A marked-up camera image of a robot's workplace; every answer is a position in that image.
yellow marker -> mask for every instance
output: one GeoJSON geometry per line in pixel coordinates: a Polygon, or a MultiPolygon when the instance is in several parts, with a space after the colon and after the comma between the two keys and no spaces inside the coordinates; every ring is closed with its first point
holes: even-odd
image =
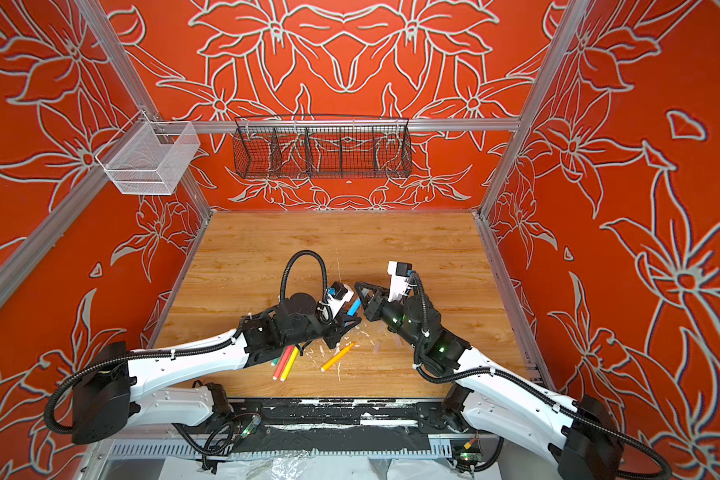
{"type": "Polygon", "coordinates": [[[288,378],[288,374],[291,372],[291,368],[293,368],[293,363],[296,361],[297,357],[298,357],[298,349],[295,348],[291,352],[290,358],[288,358],[288,363],[286,364],[286,368],[282,369],[282,373],[280,374],[281,382],[284,382],[288,378]]]}
{"type": "Polygon", "coordinates": [[[336,364],[337,361],[341,360],[344,355],[349,352],[351,348],[355,346],[355,342],[350,343],[346,347],[344,347],[339,353],[335,354],[332,359],[328,360],[323,364],[323,366],[320,367],[320,370],[326,371],[332,366],[336,364]]]}

black cable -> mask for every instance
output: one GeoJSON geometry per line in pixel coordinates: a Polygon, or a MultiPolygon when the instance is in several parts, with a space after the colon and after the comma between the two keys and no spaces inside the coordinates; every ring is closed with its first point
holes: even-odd
{"type": "MultiPolygon", "coordinates": [[[[424,380],[427,380],[431,383],[450,383],[455,382],[456,380],[465,379],[469,376],[474,375],[492,375],[497,376],[502,379],[507,379],[510,382],[514,383],[518,387],[522,388],[526,392],[530,393],[534,397],[541,400],[545,405],[548,405],[550,407],[559,405],[555,400],[552,398],[549,398],[545,394],[539,392],[537,389],[533,388],[531,385],[528,385],[526,382],[518,379],[511,373],[505,372],[504,370],[495,369],[491,371],[490,367],[479,367],[475,369],[470,370],[464,370],[463,372],[455,373],[453,375],[443,376],[443,377],[434,377],[429,374],[427,374],[421,367],[417,368],[416,371],[419,375],[422,376],[424,380]]],[[[591,428],[594,428],[595,430],[598,430],[600,432],[606,433],[610,436],[615,437],[615,439],[621,441],[622,443],[635,448],[639,450],[640,452],[644,453],[645,455],[649,456],[656,464],[658,464],[661,467],[661,470],[654,473],[637,473],[637,472],[626,472],[624,470],[619,470],[616,475],[625,478],[626,480],[668,480],[672,477],[672,467],[667,462],[667,460],[664,459],[663,456],[659,455],[655,450],[653,450],[651,447],[643,444],[640,440],[637,440],[636,438],[632,438],[628,435],[623,434],[622,432],[617,432],[616,430],[611,430],[610,428],[606,428],[599,424],[598,422],[594,422],[590,419],[588,419],[585,416],[581,416],[578,413],[574,412],[573,410],[570,410],[569,408],[566,408],[564,406],[560,406],[560,413],[563,415],[566,415],[570,418],[573,418],[574,420],[581,422],[591,428]]]]}
{"type": "MultiPolygon", "coordinates": [[[[414,280],[416,287],[414,288],[414,292],[418,293],[421,297],[422,302],[422,332],[428,332],[429,331],[429,321],[427,318],[427,301],[426,301],[426,295],[424,294],[424,285],[422,284],[422,279],[419,277],[418,273],[416,271],[411,272],[411,278],[414,280]]],[[[418,365],[420,363],[420,349],[424,346],[424,335],[422,334],[419,337],[419,341],[416,342],[416,346],[414,347],[414,364],[418,365]]],[[[434,377],[429,375],[424,371],[424,369],[421,366],[418,366],[416,368],[416,371],[419,375],[422,376],[424,380],[427,380],[431,383],[450,383],[455,382],[456,380],[465,379],[469,376],[473,375],[483,375],[483,374],[489,374],[492,376],[498,376],[502,379],[507,379],[510,382],[514,383],[515,385],[521,387],[526,392],[530,393],[531,395],[535,396],[539,400],[541,400],[544,404],[548,406],[555,406],[557,405],[557,402],[553,400],[552,398],[549,398],[545,394],[539,392],[537,389],[533,388],[532,386],[528,385],[523,380],[518,379],[511,373],[505,372],[504,370],[499,369],[493,369],[491,371],[491,368],[489,367],[479,367],[476,369],[470,369],[470,370],[464,370],[463,372],[455,373],[453,375],[447,375],[442,377],[434,377]]],[[[589,420],[587,417],[581,416],[578,413],[574,412],[573,410],[570,410],[564,406],[560,406],[560,412],[564,415],[573,418],[574,420],[577,420],[578,422],[581,422],[591,428],[594,428],[595,430],[598,430],[600,432],[606,433],[610,436],[615,437],[617,440],[623,442],[624,444],[635,448],[636,450],[639,450],[643,454],[650,457],[658,466],[661,467],[661,470],[654,473],[637,473],[637,472],[626,472],[624,470],[619,470],[616,474],[624,478],[625,480],[668,480],[672,477],[672,467],[668,463],[667,460],[664,459],[663,456],[659,455],[656,450],[653,448],[643,444],[640,440],[637,440],[636,438],[632,438],[628,435],[623,434],[622,432],[617,432],[616,430],[611,430],[610,428],[606,428],[599,424],[598,422],[594,422],[592,420],[589,420]]]]}
{"type": "Polygon", "coordinates": [[[195,439],[192,438],[190,433],[186,430],[186,425],[183,425],[181,423],[173,423],[173,427],[176,429],[176,431],[181,435],[184,440],[190,444],[190,447],[192,447],[192,450],[195,452],[198,452],[201,455],[207,455],[207,456],[216,456],[220,453],[224,452],[224,449],[230,446],[232,443],[232,435],[229,435],[227,438],[224,438],[222,440],[221,444],[217,446],[216,448],[210,449],[210,448],[204,448],[201,447],[200,444],[195,442],[195,439]]]}
{"type": "Polygon", "coordinates": [[[424,347],[424,342],[427,338],[424,336],[424,332],[429,332],[429,319],[427,318],[427,294],[424,293],[424,284],[422,283],[422,278],[418,275],[418,272],[414,270],[411,272],[410,277],[415,282],[413,287],[414,293],[418,295],[419,300],[422,302],[422,334],[419,336],[418,341],[413,348],[413,363],[414,365],[419,365],[422,362],[422,348],[424,347]]]}
{"type": "Polygon", "coordinates": [[[320,257],[320,255],[317,255],[317,253],[313,252],[312,250],[300,250],[296,252],[290,260],[288,260],[288,264],[286,264],[286,269],[282,272],[282,278],[280,279],[280,301],[286,299],[288,274],[291,273],[291,268],[293,267],[293,264],[298,260],[299,257],[304,255],[314,256],[317,260],[317,263],[320,264],[320,273],[322,274],[322,291],[323,295],[326,294],[326,291],[328,290],[328,272],[326,271],[326,262],[322,261],[322,257],[320,257]]]}
{"type": "MultiPolygon", "coordinates": [[[[496,444],[496,450],[494,451],[494,454],[490,456],[488,460],[485,461],[482,465],[474,467],[475,472],[482,472],[483,470],[488,470],[490,466],[496,463],[496,461],[499,459],[499,455],[501,454],[501,449],[504,447],[504,437],[499,437],[499,443],[496,444]]],[[[463,463],[459,463],[459,460],[456,460],[456,469],[460,472],[471,472],[472,469],[470,466],[465,465],[463,463]]]]}
{"type": "Polygon", "coordinates": [[[306,349],[312,341],[304,342],[304,345],[295,344],[294,347],[298,350],[298,356],[304,356],[304,349],[306,349]]]}
{"type": "MultiPolygon", "coordinates": [[[[213,439],[214,439],[217,435],[219,435],[219,434],[221,433],[221,430],[223,430],[224,427],[227,427],[227,426],[230,428],[230,432],[227,434],[226,439],[225,439],[225,440],[222,440],[222,442],[224,442],[224,441],[226,441],[226,440],[229,440],[230,443],[231,443],[231,442],[232,442],[232,435],[234,435],[234,434],[232,433],[232,432],[233,432],[232,423],[231,423],[231,422],[226,422],[226,423],[224,423],[223,425],[221,425],[221,427],[219,427],[219,428],[217,428],[216,430],[212,431],[210,435],[208,435],[208,439],[206,439],[206,444],[205,444],[204,446],[202,446],[202,447],[203,447],[205,450],[210,450],[211,443],[213,443],[213,439]]],[[[215,469],[216,469],[216,467],[211,467],[210,464],[208,463],[208,455],[201,454],[200,461],[201,461],[201,463],[202,463],[202,469],[203,469],[203,470],[215,470],[215,469]]]]}
{"type": "Polygon", "coordinates": [[[121,364],[122,362],[128,362],[129,360],[144,360],[144,359],[164,359],[164,358],[177,358],[181,356],[192,356],[192,355],[201,355],[203,353],[211,353],[215,352],[217,350],[221,350],[223,348],[227,348],[232,344],[232,339],[224,340],[221,343],[217,343],[215,345],[211,346],[201,346],[191,349],[180,349],[180,350],[140,350],[136,352],[128,352],[122,356],[115,357],[113,359],[109,360],[103,360],[101,362],[97,362],[91,365],[88,365],[87,367],[83,368],[82,370],[79,370],[76,373],[73,373],[72,375],[68,376],[60,385],[59,388],[56,389],[55,392],[53,392],[50,397],[48,397],[48,403],[45,405],[45,410],[43,411],[43,420],[45,421],[45,426],[48,427],[49,430],[55,433],[60,433],[62,435],[71,435],[72,433],[72,427],[61,425],[56,421],[56,417],[54,416],[54,410],[56,409],[56,405],[61,398],[61,396],[66,392],[68,389],[70,389],[72,386],[74,386],[75,383],[77,383],[80,379],[82,379],[84,376],[98,372],[99,370],[112,370],[112,366],[117,366],[121,364]]]}

orange marker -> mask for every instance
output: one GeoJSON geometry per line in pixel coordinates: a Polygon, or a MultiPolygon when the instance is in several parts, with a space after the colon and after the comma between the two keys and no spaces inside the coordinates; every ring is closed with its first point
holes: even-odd
{"type": "Polygon", "coordinates": [[[277,363],[277,368],[275,368],[275,374],[272,375],[272,380],[280,379],[280,374],[282,373],[282,370],[284,368],[286,368],[286,363],[288,363],[288,359],[291,358],[292,351],[293,351],[293,345],[288,345],[282,351],[282,356],[280,357],[280,360],[277,363]]]}
{"type": "Polygon", "coordinates": [[[323,366],[320,367],[320,370],[323,370],[324,372],[334,366],[337,361],[341,360],[344,355],[346,355],[351,348],[355,346],[355,342],[350,343],[346,347],[344,347],[339,353],[335,354],[333,358],[328,360],[323,364],[323,366]]]}

wire basket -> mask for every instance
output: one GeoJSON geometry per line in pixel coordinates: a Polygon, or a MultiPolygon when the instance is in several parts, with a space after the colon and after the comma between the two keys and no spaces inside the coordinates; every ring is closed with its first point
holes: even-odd
{"type": "Polygon", "coordinates": [[[289,123],[238,117],[235,173],[242,178],[406,178],[411,135],[404,118],[310,115],[289,123]]]}
{"type": "Polygon", "coordinates": [[[118,154],[100,163],[122,194],[171,195],[198,148],[192,122],[172,144],[162,143],[149,122],[140,122],[118,154]]]}

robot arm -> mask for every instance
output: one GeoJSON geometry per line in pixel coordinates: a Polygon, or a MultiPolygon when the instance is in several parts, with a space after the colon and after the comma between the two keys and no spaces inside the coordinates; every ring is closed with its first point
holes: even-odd
{"type": "Polygon", "coordinates": [[[48,399],[45,424],[56,433],[72,435],[78,445],[96,442],[126,425],[174,423],[196,426],[217,414],[231,419],[230,404],[220,386],[177,389],[171,385],[225,370],[239,370],[279,357],[288,345],[301,350],[323,339],[328,348],[360,323],[341,313],[353,293],[338,282],[328,288],[325,264],[315,252],[294,255],[282,277],[277,305],[240,319],[240,326],[217,336],[160,350],[131,350],[125,342],[107,345],[82,370],[67,377],[48,399]],[[286,298],[288,272],[297,258],[314,256],[322,271],[319,302],[306,293],[286,298]],[[72,425],[58,423],[56,405],[72,389],[72,425]]]}
{"type": "Polygon", "coordinates": [[[651,448],[615,430],[601,402],[580,401],[524,379],[483,355],[441,325],[441,314],[424,294],[411,264],[390,262],[390,288],[355,283],[368,321],[381,320],[414,348],[413,368],[434,383],[454,382],[444,411],[448,424],[464,423],[492,432],[557,465],[564,480],[669,478],[669,464],[651,448]],[[432,372],[427,373],[423,367],[432,372]],[[624,445],[651,456],[662,469],[656,475],[621,472],[624,445]]]}

